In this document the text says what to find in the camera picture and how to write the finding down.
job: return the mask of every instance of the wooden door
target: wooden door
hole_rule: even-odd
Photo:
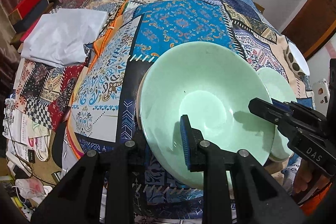
[[[282,32],[308,60],[336,32],[336,0],[307,0]]]

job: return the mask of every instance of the checkered pattern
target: checkered pattern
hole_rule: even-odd
[[[55,14],[55,13],[58,12],[58,9],[59,9],[59,8],[61,8],[61,6],[56,6],[54,9],[51,9],[49,13],[50,13],[50,14]]]
[[[37,122],[48,129],[53,129],[47,105],[38,106],[35,102],[31,102],[30,100],[28,100],[26,106],[26,114],[34,122]]]

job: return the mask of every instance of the orange fabric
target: orange fabric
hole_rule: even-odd
[[[72,127],[69,125],[69,123],[70,123],[70,120],[68,120],[67,127],[66,127],[67,139],[68,139],[68,142],[71,145],[71,148],[72,148],[73,153],[75,154],[76,158],[80,159],[84,155],[84,153],[83,153],[83,150],[80,147],[80,145],[78,143],[78,140],[75,136],[75,133],[72,130]]]
[[[331,184],[320,194],[315,196],[314,198],[306,201],[300,208],[303,210],[306,216],[313,213],[316,207],[319,205],[320,201],[324,198],[326,193],[329,191]]]
[[[125,2],[122,4],[122,6],[120,7],[120,9],[118,10],[116,16],[116,19],[110,24],[111,27],[114,27],[113,29],[108,29],[106,31],[106,34],[103,36],[103,41],[101,41],[101,38],[97,39],[94,43],[93,43],[93,49],[95,52],[95,56],[93,58],[93,61],[91,62],[90,66],[89,66],[89,70],[91,70],[91,68],[93,67],[93,65],[95,64],[95,62],[97,61],[99,55],[102,53],[102,51],[104,50],[105,46],[107,45],[107,43],[110,41],[110,39],[113,37],[113,35],[115,34],[115,32],[122,26],[123,24],[123,19],[122,19],[122,13],[125,9],[125,5],[127,4],[129,0],[125,0]],[[79,145],[79,142],[75,136],[75,132],[73,131],[71,125],[70,125],[70,119],[67,122],[67,139],[68,142],[71,145],[71,148],[73,150],[73,153],[75,154],[77,159],[80,159],[84,153],[82,148]]]
[[[115,15],[115,20],[110,24],[110,27],[114,27],[114,29],[108,29],[105,33],[105,35],[103,36],[104,39],[103,39],[103,42],[101,42],[101,38],[97,39],[94,43],[93,43],[93,49],[94,49],[94,52],[95,52],[95,56],[89,66],[89,71],[91,70],[91,68],[93,67],[93,65],[96,63],[99,55],[101,54],[101,52],[104,50],[106,44],[110,41],[110,39],[113,37],[111,35],[114,35],[115,33],[115,28],[117,27],[117,30],[119,29],[119,27],[121,25],[119,25],[119,27],[117,26],[118,24],[117,23],[120,23],[117,22],[118,18],[122,15],[124,9],[125,9],[125,5],[127,4],[129,0],[125,0],[124,3],[122,4],[122,6],[120,7],[120,9],[118,10],[117,14]]]

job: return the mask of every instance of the white cloth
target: white cloth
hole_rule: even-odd
[[[83,63],[83,45],[97,39],[107,18],[107,12],[89,9],[59,9],[42,15],[25,39],[21,57],[53,67]]]

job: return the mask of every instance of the polka dot bowl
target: polka dot bowl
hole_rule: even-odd
[[[309,67],[304,56],[292,42],[288,43],[287,49],[285,51],[285,59],[295,75],[310,75]]]

